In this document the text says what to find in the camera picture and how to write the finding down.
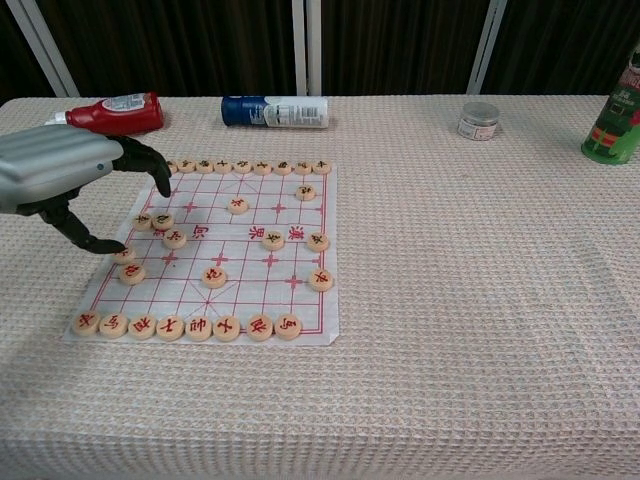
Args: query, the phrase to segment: green can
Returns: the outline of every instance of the green can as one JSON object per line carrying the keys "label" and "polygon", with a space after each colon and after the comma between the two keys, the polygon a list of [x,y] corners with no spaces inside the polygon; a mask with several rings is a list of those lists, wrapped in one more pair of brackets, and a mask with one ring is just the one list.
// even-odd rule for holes
{"label": "green can", "polygon": [[640,144],[640,43],[609,95],[582,153],[599,163],[627,163]]}

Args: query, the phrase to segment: background wall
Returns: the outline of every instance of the background wall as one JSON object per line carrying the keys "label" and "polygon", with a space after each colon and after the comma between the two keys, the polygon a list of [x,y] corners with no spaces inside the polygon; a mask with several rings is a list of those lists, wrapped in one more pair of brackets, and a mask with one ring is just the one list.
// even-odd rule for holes
{"label": "background wall", "polygon": [[[8,1],[0,103],[52,96]],[[39,7],[82,96],[296,94],[303,0],[12,1]],[[464,93],[496,0],[304,1],[321,5],[322,94],[384,95]],[[482,92],[608,94],[639,38],[629,0],[509,0]]]}

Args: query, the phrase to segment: red bottle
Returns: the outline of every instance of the red bottle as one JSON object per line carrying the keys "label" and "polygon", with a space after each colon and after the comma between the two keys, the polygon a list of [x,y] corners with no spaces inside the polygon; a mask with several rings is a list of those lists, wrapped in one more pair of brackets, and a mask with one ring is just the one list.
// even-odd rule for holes
{"label": "red bottle", "polygon": [[95,105],[57,112],[46,125],[68,123],[104,135],[131,135],[156,130],[164,116],[155,92],[101,100]]}

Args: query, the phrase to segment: metal robot hand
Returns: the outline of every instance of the metal robot hand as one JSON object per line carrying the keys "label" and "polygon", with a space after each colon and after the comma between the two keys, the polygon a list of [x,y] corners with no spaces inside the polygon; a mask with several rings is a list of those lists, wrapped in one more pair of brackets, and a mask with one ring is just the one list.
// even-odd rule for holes
{"label": "metal robot hand", "polygon": [[47,125],[0,136],[0,213],[33,215],[91,253],[116,253],[124,245],[99,240],[69,211],[80,189],[112,170],[148,172],[160,194],[171,195],[167,163],[129,137],[104,136],[70,125]]}

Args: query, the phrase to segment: paper chessboard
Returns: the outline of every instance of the paper chessboard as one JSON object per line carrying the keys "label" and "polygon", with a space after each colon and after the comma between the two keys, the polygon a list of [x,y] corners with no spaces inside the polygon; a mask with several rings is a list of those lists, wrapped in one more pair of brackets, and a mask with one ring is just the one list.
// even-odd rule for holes
{"label": "paper chessboard", "polygon": [[[99,332],[86,337],[76,335],[71,329],[73,320],[92,310],[101,316],[121,312],[129,319],[142,314],[151,314],[158,320],[178,315],[186,324],[194,316],[206,316],[215,322],[232,315],[241,324],[241,333],[233,344],[330,344],[339,333],[336,183],[335,165],[327,175],[175,173],[170,198],[162,197],[150,180],[116,236],[135,250],[135,261],[142,263],[146,271],[145,280],[135,286],[123,284],[118,278],[122,267],[107,256],[69,322],[65,339],[165,343],[157,335],[144,341],[128,334],[113,340]],[[302,184],[313,185],[313,200],[303,202],[296,198],[296,189]],[[232,215],[227,206],[237,196],[246,199],[250,208]],[[174,228],[187,235],[186,246],[170,250],[163,244],[163,232],[134,230],[132,219],[141,212],[171,213]],[[273,252],[262,245],[265,232],[271,230],[285,235],[285,246]],[[319,231],[329,237],[330,246],[315,253],[306,241]],[[210,289],[201,280],[205,269],[212,266],[221,267],[228,276],[219,289]],[[317,292],[309,286],[308,278],[317,268],[325,268],[334,277],[334,286],[327,292]],[[246,327],[248,319],[259,313],[274,322],[280,315],[293,313],[302,322],[300,336],[285,341],[274,335],[265,342],[254,342],[246,335]],[[194,342],[183,335],[173,343]],[[198,343],[222,342],[212,336]]]}

